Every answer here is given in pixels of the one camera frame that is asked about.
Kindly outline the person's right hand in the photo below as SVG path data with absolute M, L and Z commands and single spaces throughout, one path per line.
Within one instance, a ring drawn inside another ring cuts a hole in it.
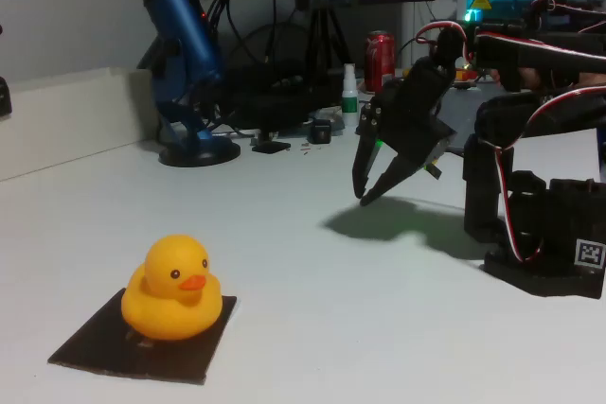
M 521 78 L 521 87 L 528 90 L 539 90 L 543 87 L 539 73 L 532 68 L 519 68 L 518 73 Z M 492 80 L 500 86 L 504 86 L 501 75 L 498 70 L 491 69 L 490 76 Z

